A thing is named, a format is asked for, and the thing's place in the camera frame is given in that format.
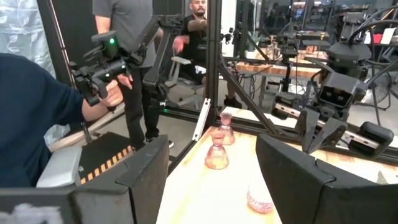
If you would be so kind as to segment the round floor fan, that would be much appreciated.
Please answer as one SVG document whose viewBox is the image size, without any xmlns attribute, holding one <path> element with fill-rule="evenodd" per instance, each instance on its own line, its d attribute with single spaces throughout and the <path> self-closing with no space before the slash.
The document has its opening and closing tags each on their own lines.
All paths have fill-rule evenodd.
<svg viewBox="0 0 398 224">
<path fill-rule="evenodd" d="M 391 96 L 398 99 L 398 93 L 392 89 L 397 84 L 398 76 L 394 80 L 391 72 L 384 72 L 377 79 L 371 82 L 366 95 L 366 102 L 380 110 L 386 111 L 391 107 Z M 380 106 L 380 102 L 387 100 L 385 107 Z"/>
</svg>

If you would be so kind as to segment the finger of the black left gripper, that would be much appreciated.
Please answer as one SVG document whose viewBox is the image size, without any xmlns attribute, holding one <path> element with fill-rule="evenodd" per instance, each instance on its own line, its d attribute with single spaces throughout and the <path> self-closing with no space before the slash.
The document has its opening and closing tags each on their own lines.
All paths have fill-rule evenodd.
<svg viewBox="0 0 398 224">
<path fill-rule="evenodd" d="M 311 154 L 320 147 L 336 146 L 347 129 L 347 124 L 335 118 L 330 118 L 315 135 L 307 147 L 307 154 Z"/>
<path fill-rule="evenodd" d="M 312 153 L 316 149 L 316 146 L 312 142 L 318 125 L 319 115 L 319 112 L 304 108 L 297 118 L 295 130 L 301 137 L 302 151 L 305 153 Z"/>
</svg>

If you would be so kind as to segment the black aluminium table frame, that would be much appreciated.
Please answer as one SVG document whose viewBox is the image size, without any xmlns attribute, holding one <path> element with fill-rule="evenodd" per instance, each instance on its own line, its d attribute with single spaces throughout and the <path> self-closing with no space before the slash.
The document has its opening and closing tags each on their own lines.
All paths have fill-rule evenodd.
<svg viewBox="0 0 398 224">
<path fill-rule="evenodd" d="M 212 19 L 210 21 L 210 25 L 208 27 L 208 35 L 210 37 L 219 37 L 221 30 L 221 3 L 222 0 L 214 0 L 208 6 L 209 17 Z M 222 74 L 225 76 L 225 79 L 230 82 L 234 81 L 234 78 L 231 75 L 228 75 L 227 72 L 223 71 L 223 59 L 220 55 L 220 44 L 212 40 L 208 44 L 207 50 L 207 61 L 206 61 L 206 69 L 208 72 L 208 79 L 206 80 L 207 88 L 206 93 L 210 96 L 210 102 L 208 106 L 203 106 L 207 115 L 203 121 L 200 121 L 199 118 L 201 116 L 201 112 L 197 110 L 189 110 L 179 108 L 177 106 L 172 106 L 171 101 L 163 100 L 163 101 L 153 101 L 153 105 L 157 107 L 159 113 L 163 116 L 169 116 L 177 119 L 183 119 L 186 121 L 194 122 L 199 124 L 202 130 L 208 131 L 212 126 L 221 123 L 221 118 L 217 109 L 217 101 L 218 101 L 218 74 Z M 236 90 L 241 97 L 241 99 L 245 102 L 246 105 L 251 106 L 251 112 L 255 116 L 259 116 L 259 121 L 253 121 L 243 118 L 234 118 L 232 122 L 232 127 L 242 133 L 246 134 L 266 134 L 282 142 L 292 143 L 299 145 L 301 139 L 297 136 L 297 133 L 294 129 L 289 128 L 287 126 L 278 126 L 260 111 L 258 106 L 250 99 L 250 97 L 244 92 L 241 85 L 238 85 L 238 89 Z M 360 159 L 367 159 L 369 161 L 379 162 L 381 164 L 387 164 L 398 167 L 398 148 L 396 147 L 388 147 L 386 151 L 380 154 L 377 157 L 367 158 L 361 156 L 359 154 L 355 154 L 343 147 L 332 147 L 332 146 L 324 146 L 322 147 L 324 151 L 335 152 L 338 154 L 358 157 Z"/>
</svg>

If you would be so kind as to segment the person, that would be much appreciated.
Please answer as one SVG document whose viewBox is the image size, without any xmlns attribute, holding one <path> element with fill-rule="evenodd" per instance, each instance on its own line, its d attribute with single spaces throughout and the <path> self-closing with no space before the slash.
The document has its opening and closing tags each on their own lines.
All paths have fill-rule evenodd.
<svg viewBox="0 0 398 224">
<path fill-rule="evenodd" d="M 0 53 L 0 188 L 36 186 L 51 156 L 46 132 L 85 121 L 83 100 L 40 65 Z"/>
<path fill-rule="evenodd" d="M 204 44 L 204 38 L 207 36 L 206 30 L 208 20 L 205 17 L 207 1 L 191 0 L 190 9 L 192 13 L 183 19 L 183 27 L 173 43 L 173 49 L 180 54 L 182 58 L 191 61 L 191 64 L 181 66 L 181 76 L 191 80 L 196 84 L 203 84 L 203 99 L 206 94 L 206 73 L 197 73 L 196 66 L 206 67 L 206 49 L 200 50 L 200 44 Z"/>
<path fill-rule="evenodd" d="M 135 39 L 153 15 L 153 0 L 92 1 L 98 33 L 115 30 L 119 45 L 131 50 Z M 140 67 L 131 69 L 130 77 L 118 76 L 124 97 L 130 145 L 137 151 L 159 136 L 159 113 L 150 107 L 150 92 L 142 86 L 144 75 L 154 65 L 155 56 L 155 45 L 151 44 L 147 49 L 146 60 Z"/>
</svg>

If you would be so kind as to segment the pink glass candle holder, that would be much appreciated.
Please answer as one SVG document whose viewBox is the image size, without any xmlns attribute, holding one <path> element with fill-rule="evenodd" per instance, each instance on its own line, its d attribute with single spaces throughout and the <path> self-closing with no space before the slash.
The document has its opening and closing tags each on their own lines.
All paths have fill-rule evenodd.
<svg viewBox="0 0 398 224">
<path fill-rule="evenodd" d="M 223 145 L 230 146 L 235 142 L 234 131 L 231 127 L 231 120 L 233 115 L 231 113 L 221 113 L 220 121 L 221 125 L 218 130 L 224 133 Z"/>
<path fill-rule="evenodd" d="M 209 148 L 205 157 L 205 165 L 209 169 L 221 170 L 229 166 L 229 158 L 223 146 L 225 134 L 215 131 L 211 134 L 213 145 Z"/>
</svg>

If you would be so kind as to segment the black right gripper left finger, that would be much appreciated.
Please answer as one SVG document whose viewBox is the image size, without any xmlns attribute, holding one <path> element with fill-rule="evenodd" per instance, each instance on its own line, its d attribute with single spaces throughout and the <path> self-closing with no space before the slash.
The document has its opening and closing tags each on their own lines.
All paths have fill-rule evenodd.
<svg viewBox="0 0 398 224">
<path fill-rule="evenodd" d="M 168 165 L 161 135 L 85 184 L 0 189 L 0 224 L 155 224 Z"/>
</svg>

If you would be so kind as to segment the green plant in white pot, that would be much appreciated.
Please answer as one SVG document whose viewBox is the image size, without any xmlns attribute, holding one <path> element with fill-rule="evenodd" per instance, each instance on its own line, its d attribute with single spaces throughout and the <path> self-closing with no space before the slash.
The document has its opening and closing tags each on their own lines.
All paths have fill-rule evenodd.
<svg viewBox="0 0 398 224">
<path fill-rule="evenodd" d="M 258 50 L 256 49 L 257 44 L 261 40 L 261 37 L 258 36 L 258 32 L 250 32 L 248 31 L 247 39 L 246 39 L 246 51 L 245 57 L 248 59 L 255 59 L 259 54 Z"/>
</svg>

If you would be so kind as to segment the person's hand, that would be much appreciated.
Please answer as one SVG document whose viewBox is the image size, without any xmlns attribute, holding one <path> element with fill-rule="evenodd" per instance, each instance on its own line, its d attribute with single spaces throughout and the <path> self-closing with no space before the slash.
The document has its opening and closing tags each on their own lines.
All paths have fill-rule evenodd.
<svg viewBox="0 0 398 224">
<path fill-rule="evenodd" d="M 107 107 L 114 107 L 122 103 L 123 95 L 116 80 L 113 80 L 109 84 L 107 84 L 106 90 L 108 92 L 108 95 L 106 98 L 100 101 L 102 105 Z"/>
</svg>

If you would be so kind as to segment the black mat with orange stripes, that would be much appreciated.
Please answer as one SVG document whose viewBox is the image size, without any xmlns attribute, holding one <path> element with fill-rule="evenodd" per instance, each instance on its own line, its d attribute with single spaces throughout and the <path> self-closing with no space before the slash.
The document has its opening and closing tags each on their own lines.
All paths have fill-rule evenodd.
<svg viewBox="0 0 398 224">
<path fill-rule="evenodd" d="M 129 139 L 116 133 L 105 133 L 83 146 L 80 159 L 79 184 L 106 172 L 119 161 L 135 153 Z"/>
</svg>

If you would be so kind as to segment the background wooden table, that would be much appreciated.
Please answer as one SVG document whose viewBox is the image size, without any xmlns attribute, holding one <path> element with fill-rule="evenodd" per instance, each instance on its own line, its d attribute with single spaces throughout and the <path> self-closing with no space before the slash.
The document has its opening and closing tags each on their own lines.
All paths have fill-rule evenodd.
<svg viewBox="0 0 398 224">
<path fill-rule="evenodd" d="M 267 63 L 262 60 L 238 62 L 236 68 L 244 72 L 268 73 L 278 77 L 284 77 L 287 71 L 287 67 L 279 62 Z M 298 78 L 310 78 L 313 74 L 319 71 L 320 67 L 311 63 L 292 62 L 290 66 L 291 77 L 297 76 Z"/>
</svg>

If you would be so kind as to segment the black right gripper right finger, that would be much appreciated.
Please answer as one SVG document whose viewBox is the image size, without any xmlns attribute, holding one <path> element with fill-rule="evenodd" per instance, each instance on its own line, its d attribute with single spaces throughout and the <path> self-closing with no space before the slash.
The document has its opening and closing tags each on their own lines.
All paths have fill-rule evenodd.
<svg viewBox="0 0 398 224">
<path fill-rule="evenodd" d="M 256 154 L 283 224 L 398 224 L 398 184 L 377 184 L 265 134 Z"/>
</svg>

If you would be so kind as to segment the grey office chair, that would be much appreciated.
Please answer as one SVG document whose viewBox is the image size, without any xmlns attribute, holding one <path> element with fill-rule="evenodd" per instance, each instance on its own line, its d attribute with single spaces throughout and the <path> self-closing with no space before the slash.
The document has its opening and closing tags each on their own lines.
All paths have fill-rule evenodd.
<svg viewBox="0 0 398 224">
<path fill-rule="evenodd" d="M 186 89 L 189 89 L 193 92 L 192 96 L 189 96 L 186 99 L 179 98 L 179 102 L 177 103 L 178 106 L 188 105 L 190 103 L 193 104 L 193 107 L 196 110 L 200 109 L 200 103 L 202 100 L 202 95 L 199 95 L 197 91 L 203 88 L 203 84 L 196 84 L 194 81 L 185 79 L 180 77 L 180 68 L 182 65 L 189 65 L 191 61 L 181 58 L 178 56 L 173 56 L 171 58 L 172 66 L 169 72 L 169 80 L 166 81 L 166 85 L 172 89 L 175 86 L 181 86 Z"/>
</svg>

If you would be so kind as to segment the white aluminium bracket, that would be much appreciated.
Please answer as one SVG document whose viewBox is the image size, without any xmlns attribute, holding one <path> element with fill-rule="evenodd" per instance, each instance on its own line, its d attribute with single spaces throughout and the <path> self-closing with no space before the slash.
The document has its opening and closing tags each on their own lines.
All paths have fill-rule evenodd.
<svg viewBox="0 0 398 224">
<path fill-rule="evenodd" d="M 200 111 L 200 115 L 198 117 L 197 125 L 193 132 L 192 141 L 197 142 L 201 138 L 208 117 L 208 112 L 210 110 L 210 106 L 211 100 L 209 98 L 205 98 L 202 109 Z"/>
</svg>

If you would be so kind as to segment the white leaf-pattern curtain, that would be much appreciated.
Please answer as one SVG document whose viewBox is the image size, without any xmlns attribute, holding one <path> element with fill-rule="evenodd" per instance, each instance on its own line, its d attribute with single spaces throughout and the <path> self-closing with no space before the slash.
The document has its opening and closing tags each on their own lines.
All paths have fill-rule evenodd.
<svg viewBox="0 0 398 224">
<path fill-rule="evenodd" d="M 37 0 L 0 0 L 0 52 L 28 58 L 56 77 Z"/>
</svg>

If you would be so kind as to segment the pink patterned candle tin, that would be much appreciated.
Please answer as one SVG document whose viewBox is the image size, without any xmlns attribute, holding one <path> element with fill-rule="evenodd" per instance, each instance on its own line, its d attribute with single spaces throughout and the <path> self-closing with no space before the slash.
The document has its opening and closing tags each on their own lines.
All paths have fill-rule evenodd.
<svg viewBox="0 0 398 224">
<path fill-rule="evenodd" d="M 265 183 L 251 182 L 246 194 L 247 205 L 257 213 L 266 214 L 274 209 L 274 203 Z"/>
</svg>

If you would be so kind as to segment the light grey seat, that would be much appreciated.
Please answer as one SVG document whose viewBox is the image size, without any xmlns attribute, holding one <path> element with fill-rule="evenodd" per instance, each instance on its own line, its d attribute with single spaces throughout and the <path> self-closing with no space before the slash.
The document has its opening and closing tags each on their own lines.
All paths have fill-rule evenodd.
<svg viewBox="0 0 398 224">
<path fill-rule="evenodd" d="M 52 153 L 49 162 L 37 181 L 37 188 L 66 187 L 80 184 L 80 159 L 82 148 L 65 147 Z"/>
</svg>

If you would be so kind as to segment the person's forearm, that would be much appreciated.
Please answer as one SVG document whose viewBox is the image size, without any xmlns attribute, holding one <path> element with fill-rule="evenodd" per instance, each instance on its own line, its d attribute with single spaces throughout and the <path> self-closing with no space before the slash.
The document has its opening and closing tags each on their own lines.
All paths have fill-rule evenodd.
<svg viewBox="0 0 398 224">
<path fill-rule="evenodd" d="M 81 112 L 85 121 L 94 121 L 103 117 L 108 112 L 108 107 L 105 105 L 105 100 L 100 100 L 94 106 L 90 106 L 86 100 L 83 100 Z"/>
</svg>

